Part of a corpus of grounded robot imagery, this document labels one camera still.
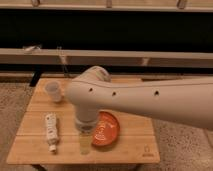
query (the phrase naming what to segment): clear cup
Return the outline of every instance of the clear cup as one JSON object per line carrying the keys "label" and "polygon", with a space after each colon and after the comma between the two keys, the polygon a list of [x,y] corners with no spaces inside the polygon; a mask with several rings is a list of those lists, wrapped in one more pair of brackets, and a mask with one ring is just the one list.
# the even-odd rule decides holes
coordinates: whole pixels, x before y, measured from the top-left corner
{"label": "clear cup", "polygon": [[61,88],[60,84],[57,81],[51,81],[48,82],[45,87],[45,92],[50,96],[52,101],[54,102],[60,102],[62,99],[62,93],[61,93]]}

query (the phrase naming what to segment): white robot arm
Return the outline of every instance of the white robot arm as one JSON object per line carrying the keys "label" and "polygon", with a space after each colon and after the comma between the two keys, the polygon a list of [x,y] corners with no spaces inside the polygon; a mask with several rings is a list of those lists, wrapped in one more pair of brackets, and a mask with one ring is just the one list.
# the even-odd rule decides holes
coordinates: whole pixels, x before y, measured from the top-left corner
{"label": "white robot arm", "polygon": [[213,78],[116,84],[94,66],[69,83],[66,96],[75,105],[80,131],[95,127],[100,109],[213,130]]}

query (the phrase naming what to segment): red plate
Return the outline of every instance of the red plate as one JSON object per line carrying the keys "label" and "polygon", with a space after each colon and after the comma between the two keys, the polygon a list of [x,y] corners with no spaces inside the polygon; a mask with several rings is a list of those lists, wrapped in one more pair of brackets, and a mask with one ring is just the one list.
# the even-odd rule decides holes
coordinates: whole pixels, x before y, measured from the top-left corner
{"label": "red plate", "polygon": [[119,134],[120,125],[115,116],[109,112],[99,112],[99,122],[93,132],[93,142],[95,146],[105,146],[114,142]]}

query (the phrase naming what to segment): logo on table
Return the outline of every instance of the logo on table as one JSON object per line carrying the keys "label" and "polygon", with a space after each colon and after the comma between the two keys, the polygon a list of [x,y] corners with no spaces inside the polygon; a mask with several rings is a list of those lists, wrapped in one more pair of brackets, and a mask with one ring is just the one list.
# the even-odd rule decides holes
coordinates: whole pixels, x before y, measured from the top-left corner
{"label": "logo on table", "polygon": [[142,154],[143,157],[154,157],[154,154],[150,152],[150,147],[148,145],[144,146],[144,153]]}

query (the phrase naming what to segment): speckled floor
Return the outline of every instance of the speckled floor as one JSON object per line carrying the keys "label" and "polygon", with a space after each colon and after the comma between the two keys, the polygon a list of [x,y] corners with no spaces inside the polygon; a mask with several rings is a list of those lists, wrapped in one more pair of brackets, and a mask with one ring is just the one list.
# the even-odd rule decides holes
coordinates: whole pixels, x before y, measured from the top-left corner
{"label": "speckled floor", "polygon": [[[28,83],[0,83],[0,170],[33,171],[30,166],[7,165],[5,160],[33,93]],[[161,162],[144,164],[141,171],[213,171],[213,148],[203,130],[154,120]],[[45,166],[50,171],[132,170],[135,165]]]}

